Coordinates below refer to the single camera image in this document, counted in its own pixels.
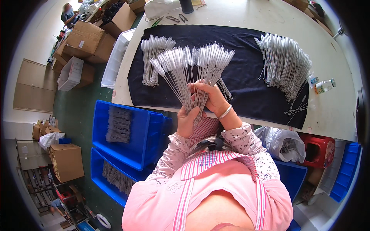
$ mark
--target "red stool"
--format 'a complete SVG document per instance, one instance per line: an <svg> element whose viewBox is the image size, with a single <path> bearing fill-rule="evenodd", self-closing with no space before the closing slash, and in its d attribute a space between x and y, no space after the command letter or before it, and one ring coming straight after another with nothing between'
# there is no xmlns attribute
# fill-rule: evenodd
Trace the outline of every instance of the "red stool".
<svg viewBox="0 0 370 231"><path fill-rule="evenodd" d="M306 158L303 165L326 168L332 163L335 151L333 138L312 134L301 134L300 138L306 148Z"/></svg>
<svg viewBox="0 0 370 231"><path fill-rule="evenodd" d="M70 192L66 191L62 194L59 194L57 192L57 194L58 194L59 198L63 201L64 204L66 204L66 205L75 204L74 196Z"/></svg>

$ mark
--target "blue plastic crate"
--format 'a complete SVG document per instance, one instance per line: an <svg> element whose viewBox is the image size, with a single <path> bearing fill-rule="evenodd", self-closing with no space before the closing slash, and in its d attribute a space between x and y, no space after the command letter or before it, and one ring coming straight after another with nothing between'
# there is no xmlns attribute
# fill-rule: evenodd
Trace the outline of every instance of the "blue plastic crate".
<svg viewBox="0 0 370 231"><path fill-rule="evenodd" d="M108 131L109 106L132 112L131 134L128 144L123 142L108 143L105 140ZM161 139L164 135L165 124L169 124L168 121L172 121L172 119L158 112L97 100L92 128L92 143L119 161L137 170L142 170L154 162L161 152Z"/></svg>
<svg viewBox="0 0 370 231"><path fill-rule="evenodd" d="M65 144L65 143L72 143L71 138L59 138L58 141L60 145Z"/></svg>
<svg viewBox="0 0 370 231"><path fill-rule="evenodd" d="M274 162L279 170L280 180L285 185L293 201L305 179L307 167L296 165L293 162L285 163L279 160L274 160Z"/></svg>
<svg viewBox="0 0 370 231"><path fill-rule="evenodd" d="M361 146L358 143L347 144L344 149L342 163L335 180L330 197L341 202L351 186L355 169L360 157Z"/></svg>
<svg viewBox="0 0 370 231"><path fill-rule="evenodd" d="M288 229L286 231L300 231L301 227L299 224L293 219L292 222L290 223Z"/></svg>
<svg viewBox="0 0 370 231"><path fill-rule="evenodd" d="M122 162L119 162L107 153L104 153L102 150L91 148L92 181L96 183L96 185L99 186L99 188L101 188L105 193L107 193L113 200L125 207L128 195L126 195L124 192L120 192L116 186L109 183L102 175L104 160L134 181L145 180L149 174L152 173L152 170L144 168L142 171L138 171Z"/></svg>

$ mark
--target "black cloth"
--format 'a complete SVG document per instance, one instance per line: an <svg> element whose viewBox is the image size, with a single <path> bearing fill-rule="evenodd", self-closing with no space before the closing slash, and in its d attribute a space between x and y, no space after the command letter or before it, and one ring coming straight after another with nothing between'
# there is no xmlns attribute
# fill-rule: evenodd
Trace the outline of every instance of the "black cloth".
<svg viewBox="0 0 370 231"><path fill-rule="evenodd" d="M251 119L265 120L282 125L288 124L292 118L284 114L291 103L286 101L284 93L277 87L268 88L263 80L258 78L263 70L262 53L254 38L260 38L262 31L224 26L210 25L159 25L144 30L142 39L149 35L172 37L177 46L192 48L201 47L207 43L217 42L225 49L235 50L230 64L222 73L222 79L228 90L233 94L229 101L239 116ZM159 86L150 87L142 84L143 56L139 45L128 74L128 86L132 103L135 106L155 106L180 108L181 104L166 81L158 76ZM296 109L304 95L308 102L309 86L306 84L293 105ZM307 110L298 112L289 122L289 126L302 129Z"/></svg>

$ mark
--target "white plastic bag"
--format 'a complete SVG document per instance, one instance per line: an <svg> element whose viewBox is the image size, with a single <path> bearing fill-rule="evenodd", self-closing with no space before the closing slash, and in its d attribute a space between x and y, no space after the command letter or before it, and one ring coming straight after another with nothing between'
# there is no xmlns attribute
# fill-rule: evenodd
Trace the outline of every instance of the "white plastic bag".
<svg viewBox="0 0 370 231"><path fill-rule="evenodd" d="M51 132L40 137L40 141L38 142L38 144L41 146L41 148L43 148L46 151L47 148L50 147L50 145L58 145L59 138L63 138L64 136L65 132L64 133Z"/></svg>
<svg viewBox="0 0 370 231"><path fill-rule="evenodd" d="M145 16L148 19L155 19L179 7L181 7L179 0L150 0L144 6Z"/></svg>
<svg viewBox="0 0 370 231"><path fill-rule="evenodd" d="M263 126L254 130L254 133L274 157L284 162L304 162L305 144L297 132Z"/></svg>

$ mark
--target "worker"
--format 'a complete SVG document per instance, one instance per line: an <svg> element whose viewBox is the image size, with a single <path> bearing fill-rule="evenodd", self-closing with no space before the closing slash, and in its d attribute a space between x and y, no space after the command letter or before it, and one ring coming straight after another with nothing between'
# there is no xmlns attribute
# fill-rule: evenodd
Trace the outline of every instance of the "worker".
<svg viewBox="0 0 370 231"><path fill-rule="evenodd" d="M63 208L62 203L59 198L53 200L51 202L51 206L48 208L49 212L54 215L54 212L57 210L60 215L62 215L65 219L67 219L67 214L63 214L59 208Z"/></svg>
<svg viewBox="0 0 370 231"><path fill-rule="evenodd" d="M193 127L200 108L188 115L180 109L177 132L169 136L156 168L132 187L122 229L286 230L293 219L292 202L251 125L241 121L216 85L196 82L190 87L209 94L205 106L218 119L203 118ZM205 139L215 145L194 150Z"/></svg>
<svg viewBox="0 0 370 231"><path fill-rule="evenodd" d="M78 11L73 11L72 6L69 3L66 3L63 6L63 12L61 16L61 20L64 22L68 28L74 27L75 23L77 22Z"/></svg>

